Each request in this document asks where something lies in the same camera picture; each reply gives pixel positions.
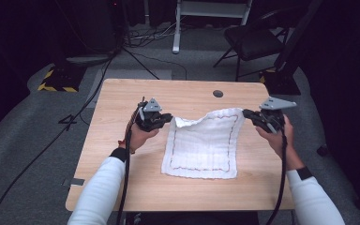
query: wooden table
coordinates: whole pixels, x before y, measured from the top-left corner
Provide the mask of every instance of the wooden table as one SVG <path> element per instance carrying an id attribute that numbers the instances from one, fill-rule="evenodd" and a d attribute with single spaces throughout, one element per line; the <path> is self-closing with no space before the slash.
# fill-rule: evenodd
<path id="1" fill-rule="evenodd" d="M 214 97 L 220 90 L 223 97 Z M 156 98 L 162 113 L 199 119 L 207 113 L 243 108 L 257 111 L 268 98 L 261 83 L 191 82 L 107 79 L 86 136 L 75 178 L 85 184 L 101 162 L 124 138 L 128 120 L 137 104 Z M 160 172 L 169 124 L 135 155 L 131 155 L 125 211 L 225 211 L 274 209 L 280 182 L 280 159 L 246 120 L 236 150 L 237 177 L 234 179 L 192 179 Z M 72 211 L 83 186 L 72 186 L 66 207 Z M 292 209 L 286 183 L 281 209 Z"/>

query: person's arm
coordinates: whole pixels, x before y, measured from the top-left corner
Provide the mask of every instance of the person's arm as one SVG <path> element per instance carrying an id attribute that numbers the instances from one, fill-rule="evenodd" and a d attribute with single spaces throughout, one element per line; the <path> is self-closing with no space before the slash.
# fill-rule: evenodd
<path id="1" fill-rule="evenodd" d="M 332 200 L 297 155 L 293 147 L 293 126 L 286 115 L 284 118 L 285 136 L 288 140 L 286 148 L 287 176 L 298 221 L 302 225 L 345 224 Z M 282 133 L 267 133 L 260 127 L 256 127 L 256 130 L 281 157 Z"/>
<path id="2" fill-rule="evenodd" d="M 158 134 L 154 129 L 144 132 L 137 125 L 131 127 L 130 150 L 135 151 L 147 139 Z M 106 224 L 118 196 L 125 175 L 127 158 L 125 144 L 121 142 L 107 157 L 86 184 L 67 224 Z"/>

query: black wristband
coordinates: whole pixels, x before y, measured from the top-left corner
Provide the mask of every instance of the black wristband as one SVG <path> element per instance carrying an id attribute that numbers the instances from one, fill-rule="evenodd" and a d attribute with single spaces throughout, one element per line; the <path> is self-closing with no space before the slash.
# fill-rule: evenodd
<path id="1" fill-rule="evenodd" d="M 119 158 L 121 161 L 125 162 L 127 160 L 127 150 L 125 148 L 118 147 L 112 151 L 110 157 Z"/>
<path id="2" fill-rule="evenodd" d="M 302 169 L 297 170 L 297 173 L 299 173 L 301 180 L 306 180 L 312 176 L 312 173 L 309 171 L 308 167 L 303 167 Z"/>

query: yellow-black hazard tape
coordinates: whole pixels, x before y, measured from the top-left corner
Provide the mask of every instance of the yellow-black hazard tape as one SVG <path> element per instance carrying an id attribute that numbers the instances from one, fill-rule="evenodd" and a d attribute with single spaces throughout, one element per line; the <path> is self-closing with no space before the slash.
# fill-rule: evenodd
<path id="1" fill-rule="evenodd" d="M 64 83 L 60 82 L 60 79 L 54 78 L 54 67 L 51 67 L 49 72 L 46 74 L 42 83 L 38 87 L 38 91 L 62 91 L 62 92 L 78 92 L 78 83 Z"/>

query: chair leg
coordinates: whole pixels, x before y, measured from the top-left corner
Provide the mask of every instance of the chair leg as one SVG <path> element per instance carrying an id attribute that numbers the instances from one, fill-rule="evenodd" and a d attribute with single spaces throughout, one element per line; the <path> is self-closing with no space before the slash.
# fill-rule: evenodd
<path id="1" fill-rule="evenodd" d="M 236 76 L 235 76 L 235 81 L 238 82 L 238 77 L 239 77 L 239 68 L 241 66 L 241 58 L 238 56 L 237 60 L 236 60 Z"/>
<path id="2" fill-rule="evenodd" d="M 233 48 L 230 48 L 229 50 L 227 50 L 227 51 L 221 56 L 221 58 L 213 65 L 213 68 L 215 68 L 215 67 L 218 65 L 218 63 L 220 63 L 221 60 L 223 60 L 223 59 L 227 56 L 227 54 L 230 53 L 230 51 L 231 51 L 232 49 L 233 49 Z"/>

